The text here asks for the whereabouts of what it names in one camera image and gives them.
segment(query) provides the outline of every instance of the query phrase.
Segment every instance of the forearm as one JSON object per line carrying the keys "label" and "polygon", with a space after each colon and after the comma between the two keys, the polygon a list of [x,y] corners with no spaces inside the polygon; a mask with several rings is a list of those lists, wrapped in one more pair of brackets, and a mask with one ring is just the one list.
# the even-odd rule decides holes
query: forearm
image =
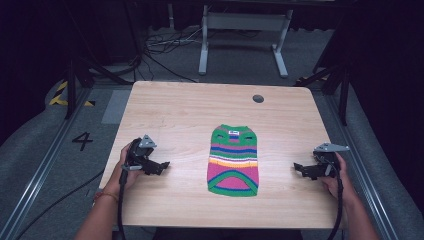
{"label": "forearm", "polygon": [[114,198],[106,195],[97,199],[75,239],[112,239],[117,209]]}
{"label": "forearm", "polygon": [[356,197],[344,205],[348,217],[349,240],[378,239],[361,200]]}

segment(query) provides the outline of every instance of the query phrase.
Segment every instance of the white wire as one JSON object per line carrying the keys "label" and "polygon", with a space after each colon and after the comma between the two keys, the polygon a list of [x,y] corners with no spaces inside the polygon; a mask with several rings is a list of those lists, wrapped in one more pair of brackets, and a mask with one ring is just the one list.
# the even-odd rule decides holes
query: white wire
{"label": "white wire", "polygon": [[190,36],[188,36],[186,39],[182,39],[182,40],[169,40],[169,41],[164,41],[164,42],[157,42],[157,43],[152,43],[150,45],[147,45],[148,47],[152,47],[152,46],[158,46],[158,45],[163,45],[163,44],[168,44],[168,43],[182,43],[182,42],[196,42],[196,43],[202,43],[200,41],[197,40],[190,40],[190,38],[192,38],[196,33],[198,33],[199,31],[201,31],[202,28],[197,29],[195,32],[193,32]]}

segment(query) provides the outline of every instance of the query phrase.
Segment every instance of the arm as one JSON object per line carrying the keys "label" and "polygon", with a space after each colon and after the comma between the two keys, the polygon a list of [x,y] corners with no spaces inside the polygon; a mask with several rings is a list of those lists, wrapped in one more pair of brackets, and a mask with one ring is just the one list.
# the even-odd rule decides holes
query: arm
{"label": "arm", "polygon": [[[347,166],[345,160],[337,154],[337,158],[340,162],[340,177],[343,182],[343,206],[346,210],[349,239],[378,239],[377,233],[368,218],[367,212],[361,199],[355,192],[352,182],[347,175]],[[337,198],[337,180],[331,177],[323,177],[321,181],[324,187],[328,189],[331,194]]]}
{"label": "arm", "polygon": [[[121,176],[121,165],[125,162],[125,157],[129,144],[121,150],[119,162],[116,164],[112,176],[104,187],[103,191],[119,196],[119,177]],[[138,175],[142,171],[130,171],[125,189],[131,187]],[[75,239],[112,239],[112,228],[117,218],[118,203],[115,198],[109,195],[102,195],[96,200],[84,223],[75,236]]]}

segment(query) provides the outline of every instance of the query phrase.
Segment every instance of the white label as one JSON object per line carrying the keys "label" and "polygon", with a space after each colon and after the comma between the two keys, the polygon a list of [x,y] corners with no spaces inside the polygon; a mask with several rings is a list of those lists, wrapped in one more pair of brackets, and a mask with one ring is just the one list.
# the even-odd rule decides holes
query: white label
{"label": "white label", "polygon": [[228,134],[232,134],[232,135],[240,135],[239,131],[228,131]]}

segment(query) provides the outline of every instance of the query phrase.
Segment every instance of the metal frame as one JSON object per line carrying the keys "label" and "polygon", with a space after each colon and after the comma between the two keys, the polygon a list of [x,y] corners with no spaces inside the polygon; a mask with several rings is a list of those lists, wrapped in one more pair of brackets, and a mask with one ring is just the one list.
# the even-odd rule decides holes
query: metal frame
{"label": "metal frame", "polygon": [[69,117],[68,120],[64,120],[62,125],[59,128],[52,144],[50,145],[49,150],[38,166],[37,171],[33,175],[32,179],[29,181],[25,191],[7,220],[3,230],[0,233],[0,239],[13,239],[19,230],[22,222],[25,219],[29,209],[34,203],[35,198],[37,197],[41,187],[46,180],[50,169],[57,159],[59,150],[63,144],[63,141],[66,137],[66,134],[69,132],[72,123],[75,121],[78,112],[84,106],[84,103],[87,101],[88,96],[91,93],[90,88],[82,88],[80,96],[78,97],[77,107],[75,112]]}
{"label": "metal frame", "polygon": [[338,117],[338,106],[336,100],[333,96],[328,95],[325,96],[325,99],[331,110],[332,117],[337,122],[337,126],[339,127],[343,139],[351,149],[351,151],[349,151],[349,154],[351,154],[353,159],[351,167],[358,177],[361,188],[364,190],[365,198],[376,220],[381,236],[386,240],[399,239],[389,219],[389,216],[387,215],[380,195],[378,194],[373,182],[371,181],[370,175],[368,174],[368,171],[363,163],[361,155],[356,150],[352,136],[350,135],[349,130],[342,124]]}
{"label": "metal frame", "polygon": [[288,10],[285,15],[265,15],[265,14],[238,14],[238,13],[213,13],[209,12],[208,6],[203,7],[202,22],[202,50],[200,52],[199,74],[205,75],[208,63],[208,29],[242,29],[242,30],[262,30],[280,31],[280,38],[277,44],[272,44],[272,51],[277,63],[278,71],[282,78],[287,78],[288,73],[284,64],[281,49],[287,30],[290,25],[293,10]]}

